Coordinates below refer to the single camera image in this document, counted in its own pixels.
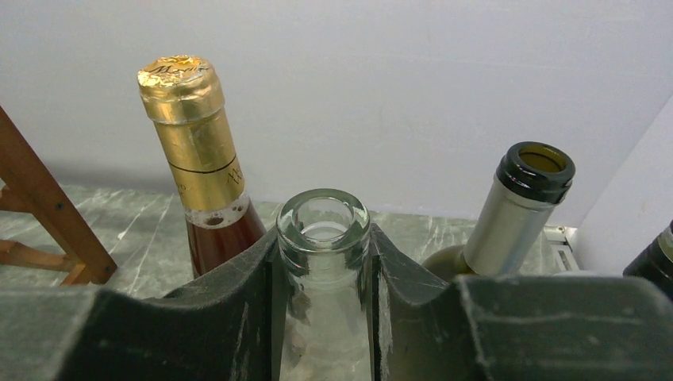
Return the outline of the clear glass liquor bottle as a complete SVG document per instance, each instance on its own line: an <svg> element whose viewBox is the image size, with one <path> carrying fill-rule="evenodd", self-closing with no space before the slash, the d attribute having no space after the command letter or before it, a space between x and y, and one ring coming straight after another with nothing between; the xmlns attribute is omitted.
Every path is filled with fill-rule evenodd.
<svg viewBox="0 0 673 381"><path fill-rule="evenodd" d="M672 222L622 272L646 279L672 300Z"/></svg>

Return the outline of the dark bottle white label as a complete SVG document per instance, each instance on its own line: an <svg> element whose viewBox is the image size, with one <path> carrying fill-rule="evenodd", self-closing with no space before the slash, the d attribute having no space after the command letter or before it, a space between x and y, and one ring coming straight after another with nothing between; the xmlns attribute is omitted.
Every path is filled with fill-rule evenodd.
<svg viewBox="0 0 673 381"><path fill-rule="evenodd" d="M184 209L194 277L255 244L266 229L245 185L213 65L165 56L137 73Z"/></svg>

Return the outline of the dark green wine bottle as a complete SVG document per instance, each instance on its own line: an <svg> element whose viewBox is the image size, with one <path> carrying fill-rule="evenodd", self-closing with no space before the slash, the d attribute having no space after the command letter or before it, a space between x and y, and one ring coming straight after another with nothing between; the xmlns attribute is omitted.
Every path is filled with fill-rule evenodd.
<svg viewBox="0 0 673 381"><path fill-rule="evenodd" d="M518 272L574 176L575 164L562 150L536 141L512 145L496 167L467 243L433 253L423 267L445 281Z"/></svg>

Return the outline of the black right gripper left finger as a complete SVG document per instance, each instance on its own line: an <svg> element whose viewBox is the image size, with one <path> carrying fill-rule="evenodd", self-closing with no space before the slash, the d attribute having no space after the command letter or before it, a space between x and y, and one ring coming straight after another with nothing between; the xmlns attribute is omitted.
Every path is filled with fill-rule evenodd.
<svg viewBox="0 0 673 381"><path fill-rule="evenodd" d="M276 380L276 233L162 298L108 287L1 292L4 380Z"/></svg>

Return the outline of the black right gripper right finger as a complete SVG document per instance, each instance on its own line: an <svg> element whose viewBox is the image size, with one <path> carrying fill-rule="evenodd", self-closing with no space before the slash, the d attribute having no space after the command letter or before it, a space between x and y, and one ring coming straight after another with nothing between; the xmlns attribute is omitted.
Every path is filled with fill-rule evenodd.
<svg viewBox="0 0 673 381"><path fill-rule="evenodd" d="M371 229L376 380L669 380L672 304L638 278L445 282Z"/></svg>

